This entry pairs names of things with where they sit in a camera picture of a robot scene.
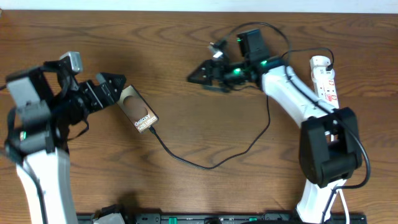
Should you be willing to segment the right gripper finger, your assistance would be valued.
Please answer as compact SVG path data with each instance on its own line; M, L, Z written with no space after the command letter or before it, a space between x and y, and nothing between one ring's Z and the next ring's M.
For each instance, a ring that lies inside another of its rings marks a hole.
M204 90L215 91L220 93L229 93L230 89L223 86L211 86L211 85L203 85Z
M214 78L214 62L212 60L203 61L194 71L189 74L187 81L190 83L212 86Z

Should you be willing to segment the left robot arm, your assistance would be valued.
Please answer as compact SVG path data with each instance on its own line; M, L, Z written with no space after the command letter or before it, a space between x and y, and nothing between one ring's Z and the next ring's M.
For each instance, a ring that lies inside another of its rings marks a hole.
M44 62L6 78L14 99L7 116L6 156L16 164L32 223L78 223L70 185L70 126L116 104L124 75L98 73L78 83L71 58Z

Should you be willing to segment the Galaxy S25 Ultra smartphone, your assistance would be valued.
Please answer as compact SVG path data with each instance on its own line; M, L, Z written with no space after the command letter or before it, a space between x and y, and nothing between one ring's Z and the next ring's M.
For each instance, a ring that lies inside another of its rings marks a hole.
M127 86L121 92L118 105L139 133L143 133L159 120L155 111L133 85Z

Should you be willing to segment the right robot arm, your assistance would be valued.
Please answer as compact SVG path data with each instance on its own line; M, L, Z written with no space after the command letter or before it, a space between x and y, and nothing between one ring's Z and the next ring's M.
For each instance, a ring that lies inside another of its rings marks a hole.
M226 37L210 44L212 58L189 74L190 83L221 91L239 91L250 83L275 100L300 129L299 164L306 178L295 209L304 223L329 223L331 207L347 180L369 159L359 139L358 122L350 108L340 108L334 85L333 57L311 58L313 88L289 65L288 56L273 56L258 29L237 35L243 60L232 62Z

